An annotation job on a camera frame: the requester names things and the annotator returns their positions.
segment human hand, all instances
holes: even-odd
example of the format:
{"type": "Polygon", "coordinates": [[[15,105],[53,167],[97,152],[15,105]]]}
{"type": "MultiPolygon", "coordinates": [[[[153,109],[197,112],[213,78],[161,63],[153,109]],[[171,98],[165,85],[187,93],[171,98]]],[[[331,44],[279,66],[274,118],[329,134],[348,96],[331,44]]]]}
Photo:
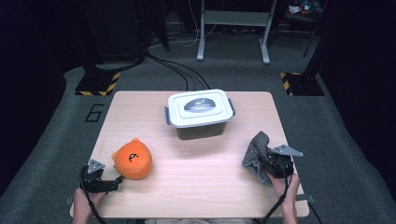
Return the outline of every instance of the human hand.
{"type": "MultiPolygon", "coordinates": [[[[89,193],[90,199],[95,206],[97,206],[105,195],[104,192],[89,193]]],[[[76,189],[74,193],[74,217],[73,224],[86,224],[90,220],[92,210],[85,196],[84,190],[76,189]]]]}
{"type": "MultiPolygon", "coordinates": [[[[274,185],[274,190],[276,193],[276,197],[280,198],[285,192],[285,179],[284,178],[275,178],[273,175],[267,172],[268,176],[271,179],[271,182],[274,185]]],[[[288,183],[290,182],[288,192],[286,193],[286,198],[281,204],[282,214],[283,214],[283,222],[287,224],[297,223],[297,210],[295,207],[297,190],[300,185],[300,177],[297,174],[293,174],[288,177],[288,183]]]]}

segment white desk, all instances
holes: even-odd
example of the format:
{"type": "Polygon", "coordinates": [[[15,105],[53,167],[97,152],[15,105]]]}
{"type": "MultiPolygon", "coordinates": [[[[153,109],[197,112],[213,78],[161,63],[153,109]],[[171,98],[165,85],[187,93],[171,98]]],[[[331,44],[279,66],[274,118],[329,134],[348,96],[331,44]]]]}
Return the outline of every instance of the white desk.
{"type": "Polygon", "coordinates": [[[270,63],[267,50],[267,38],[270,32],[271,23],[274,17],[274,11],[277,0],[273,0],[269,12],[239,12],[239,11],[216,11],[205,10],[205,0],[201,5],[201,36],[198,48],[197,60],[202,61],[205,53],[205,25],[222,24],[222,25],[245,25],[245,26],[262,26],[265,27],[264,35],[260,39],[260,49],[262,50],[262,61],[264,64],[270,63]]]}
{"type": "MultiPolygon", "coordinates": [[[[251,139],[264,131],[269,147],[287,144],[272,95],[226,92],[236,115],[215,137],[182,141],[166,124],[163,109],[174,91],[119,91],[106,115],[92,159],[106,165],[102,179],[119,176],[111,154],[133,138],[151,151],[153,168],[140,180],[124,179],[100,202],[102,217],[217,218],[264,217],[277,199],[274,189],[242,166],[251,139]]],[[[309,213],[296,204],[299,217],[309,213]]],[[[273,214],[280,217],[280,210],[273,214]]]]}

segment table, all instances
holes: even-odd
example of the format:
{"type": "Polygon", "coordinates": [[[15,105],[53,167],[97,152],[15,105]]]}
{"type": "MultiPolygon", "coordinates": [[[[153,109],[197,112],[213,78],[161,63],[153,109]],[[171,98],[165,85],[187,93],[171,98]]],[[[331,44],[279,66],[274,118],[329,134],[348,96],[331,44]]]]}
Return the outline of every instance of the table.
{"type": "MultiPolygon", "coordinates": [[[[102,217],[264,217],[276,203],[274,190],[242,166],[250,140],[264,131],[269,147],[287,144],[269,92],[226,91],[236,115],[223,135],[182,141],[165,122],[164,107],[177,91],[118,91],[108,109],[91,159],[106,165],[103,180],[119,176],[111,154],[137,137],[153,158],[148,176],[125,179],[98,206],[102,217]]],[[[304,194],[299,187],[298,194],[304,194]]],[[[306,201],[298,216],[309,213],[306,201]]],[[[273,217],[280,217],[278,209],[273,217]]]]}
{"type": "Polygon", "coordinates": [[[205,53],[205,25],[243,25],[243,26],[262,26],[265,31],[260,39],[260,50],[262,51],[262,62],[270,63],[267,50],[267,38],[270,32],[271,23],[274,17],[277,0],[272,0],[270,11],[268,12],[241,12],[241,11],[218,11],[205,10],[205,0],[201,2],[201,35],[197,54],[197,60],[202,61],[205,53]]]}

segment person's left hand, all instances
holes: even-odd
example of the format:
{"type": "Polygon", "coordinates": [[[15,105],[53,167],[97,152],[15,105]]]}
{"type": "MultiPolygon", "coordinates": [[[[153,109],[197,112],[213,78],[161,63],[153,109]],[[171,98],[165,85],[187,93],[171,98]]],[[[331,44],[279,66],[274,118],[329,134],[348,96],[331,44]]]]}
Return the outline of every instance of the person's left hand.
{"type": "MultiPolygon", "coordinates": [[[[105,192],[100,193],[89,193],[91,201],[97,206],[105,195],[105,192]]],[[[82,189],[76,189],[74,194],[74,218],[73,224],[85,224],[88,223],[92,215],[92,210],[88,204],[87,197],[82,189]]]]}

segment gray carpet floor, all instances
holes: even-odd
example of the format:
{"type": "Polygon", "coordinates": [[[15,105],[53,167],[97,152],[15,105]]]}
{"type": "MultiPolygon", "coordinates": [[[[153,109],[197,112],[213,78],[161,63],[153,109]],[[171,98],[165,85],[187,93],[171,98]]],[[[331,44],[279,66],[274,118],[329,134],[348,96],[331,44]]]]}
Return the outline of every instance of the gray carpet floor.
{"type": "MultiPolygon", "coordinates": [[[[172,40],[175,43],[170,51],[162,46],[148,51],[193,68],[212,89],[271,92],[289,145],[305,154],[295,158],[295,164],[304,192],[316,199],[313,205],[323,223],[395,223],[396,203],[379,172],[348,134],[320,74],[317,80],[325,96],[288,96],[284,90],[279,74],[303,72],[318,37],[304,58],[304,36],[276,35],[269,49],[269,65],[262,63],[259,38],[251,34],[211,37],[206,41],[203,62],[196,61],[198,42],[187,47],[190,43],[183,46],[172,40]]],[[[115,90],[108,96],[75,95],[83,75],[82,68],[64,74],[67,87],[62,101],[31,156],[0,199],[0,223],[71,223],[70,199],[78,186],[78,172],[91,156],[114,92],[186,89],[183,78],[149,58],[121,72],[115,90]],[[98,122],[85,122],[93,105],[99,105],[96,109],[102,114],[98,122]]],[[[195,89],[202,87],[197,83],[195,89]]],[[[107,221],[135,223],[125,219],[107,221]]],[[[318,223],[312,211],[299,221],[318,223]]],[[[272,218],[270,223],[281,220],[272,218]]]]}

